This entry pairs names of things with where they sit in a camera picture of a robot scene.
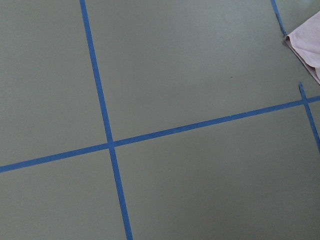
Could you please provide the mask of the pink Snoopy t-shirt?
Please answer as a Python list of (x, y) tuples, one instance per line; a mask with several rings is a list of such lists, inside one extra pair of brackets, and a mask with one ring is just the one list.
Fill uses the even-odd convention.
[(320, 83), (320, 12), (285, 37), (285, 42), (307, 71)]

